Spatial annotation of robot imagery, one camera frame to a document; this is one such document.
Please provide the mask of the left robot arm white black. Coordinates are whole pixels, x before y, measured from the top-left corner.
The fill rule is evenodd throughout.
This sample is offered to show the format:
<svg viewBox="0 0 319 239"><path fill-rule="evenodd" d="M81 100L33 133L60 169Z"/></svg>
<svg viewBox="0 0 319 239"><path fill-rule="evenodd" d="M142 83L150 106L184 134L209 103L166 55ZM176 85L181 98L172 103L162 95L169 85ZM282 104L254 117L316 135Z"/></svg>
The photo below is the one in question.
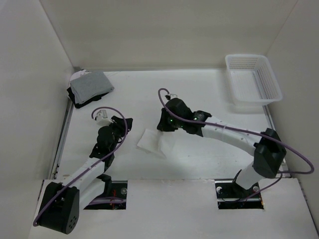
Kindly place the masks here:
<svg viewBox="0 0 319 239"><path fill-rule="evenodd" d="M133 119L113 116L98 130L97 142L87 161L61 182L50 182L44 191L38 215L33 225L63 234L71 233L80 210L95 198L108 198L112 192L110 168L114 153L132 129Z"/></svg>

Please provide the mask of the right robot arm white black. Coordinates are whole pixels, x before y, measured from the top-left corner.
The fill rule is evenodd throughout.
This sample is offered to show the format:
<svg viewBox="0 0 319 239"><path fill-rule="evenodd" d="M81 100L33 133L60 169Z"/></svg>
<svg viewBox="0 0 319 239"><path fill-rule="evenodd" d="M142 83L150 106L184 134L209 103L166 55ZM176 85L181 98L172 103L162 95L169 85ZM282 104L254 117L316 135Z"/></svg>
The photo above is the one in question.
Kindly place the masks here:
<svg viewBox="0 0 319 239"><path fill-rule="evenodd" d="M241 169L233 179L231 191L243 197L260 180L277 176L286 156L286 149L280 145L277 132L271 128L258 135L235 131L235 127L204 111L192 111L179 98L170 99L161 109L157 129L174 132L183 129L188 134L212 138L239 148L253 157L253 161Z"/></svg>

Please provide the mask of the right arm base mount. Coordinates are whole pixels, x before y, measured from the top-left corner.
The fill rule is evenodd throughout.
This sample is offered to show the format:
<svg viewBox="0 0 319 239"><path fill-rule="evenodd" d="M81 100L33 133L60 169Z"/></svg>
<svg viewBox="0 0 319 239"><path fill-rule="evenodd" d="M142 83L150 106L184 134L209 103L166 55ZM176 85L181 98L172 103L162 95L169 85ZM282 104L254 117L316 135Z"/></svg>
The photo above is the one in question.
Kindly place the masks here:
<svg viewBox="0 0 319 239"><path fill-rule="evenodd" d="M259 184L246 190L229 180L216 181L217 206L220 210L260 209L264 208Z"/></svg>

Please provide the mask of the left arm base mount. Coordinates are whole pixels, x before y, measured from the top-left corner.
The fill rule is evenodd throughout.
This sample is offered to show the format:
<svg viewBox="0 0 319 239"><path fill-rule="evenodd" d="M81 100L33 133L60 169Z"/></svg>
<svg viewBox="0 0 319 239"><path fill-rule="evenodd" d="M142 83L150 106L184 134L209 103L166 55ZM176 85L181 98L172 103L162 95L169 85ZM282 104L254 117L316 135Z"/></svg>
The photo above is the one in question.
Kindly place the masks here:
<svg viewBox="0 0 319 239"><path fill-rule="evenodd" d="M85 210L125 210L127 206L128 182L113 181L103 174L97 177L104 183L104 191L90 203Z"/></svg>

